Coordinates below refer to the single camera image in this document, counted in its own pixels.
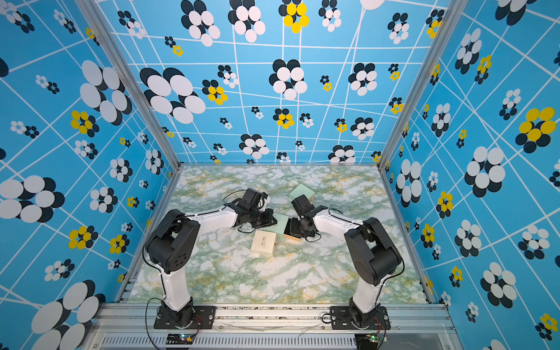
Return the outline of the cream drawer jewelry box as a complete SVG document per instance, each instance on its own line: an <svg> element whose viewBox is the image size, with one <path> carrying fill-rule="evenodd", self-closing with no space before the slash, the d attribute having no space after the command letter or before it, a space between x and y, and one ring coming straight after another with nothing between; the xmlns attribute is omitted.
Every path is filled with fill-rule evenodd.
<svg viewBox="0 0 560 350"><path fill-rule="evenodd" d="M277 233L256 230L252 242L251 252L256 255L273 256L276 246Z"/></svg>

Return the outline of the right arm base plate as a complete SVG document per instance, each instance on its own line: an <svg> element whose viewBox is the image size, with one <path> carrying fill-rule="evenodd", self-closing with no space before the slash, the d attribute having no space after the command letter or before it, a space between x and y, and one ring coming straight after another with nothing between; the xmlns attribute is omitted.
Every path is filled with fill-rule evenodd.
<svg viewBox="0 0 560 350"><path fill-rule="evenodd" d="M351 306L331 306L328 313L330 324L334 330L390 330L391 325L387 310L378 306L364 314Z"/></svg>

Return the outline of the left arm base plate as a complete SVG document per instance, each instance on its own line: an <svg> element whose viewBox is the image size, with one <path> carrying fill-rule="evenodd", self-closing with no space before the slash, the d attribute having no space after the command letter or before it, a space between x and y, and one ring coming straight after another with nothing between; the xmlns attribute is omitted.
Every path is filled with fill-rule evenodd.
<svg viewBox="0 0 560 350"><path fill-rule="evenodd" d="M215 306L187 306L173 311L166 304L158 308L154 328L159 330L210 330L216 317Z"/></svg>

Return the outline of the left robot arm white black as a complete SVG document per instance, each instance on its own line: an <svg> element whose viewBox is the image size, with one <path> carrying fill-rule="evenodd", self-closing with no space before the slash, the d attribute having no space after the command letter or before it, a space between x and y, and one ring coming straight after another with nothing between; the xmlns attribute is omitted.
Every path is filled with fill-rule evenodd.
<svg viewBox="0 0 560 350"><path fill-rule="evenodd" d="M147 239L145 250L160 273L165 293L163 302L169 309L177 312L191 302L185 265L198 236L245 223L255 229L266 228L277 224L277 219L272 209L244 211L235 206L199 214L185 214L178 209L167 212Z"/></svg>

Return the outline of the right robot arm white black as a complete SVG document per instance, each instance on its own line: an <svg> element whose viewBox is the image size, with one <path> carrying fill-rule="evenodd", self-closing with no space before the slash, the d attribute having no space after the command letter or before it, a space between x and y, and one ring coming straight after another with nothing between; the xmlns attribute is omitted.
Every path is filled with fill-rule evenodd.
<svg viewBox="0 0 560 350"><path fill-rule="evenodd" d="M377 308L383 286L404 262L381 222L373 217L353 220L321 206L290 218L284 232L300 239L327 233L346 242L360 277L351 307L362 314Z"/></svg>

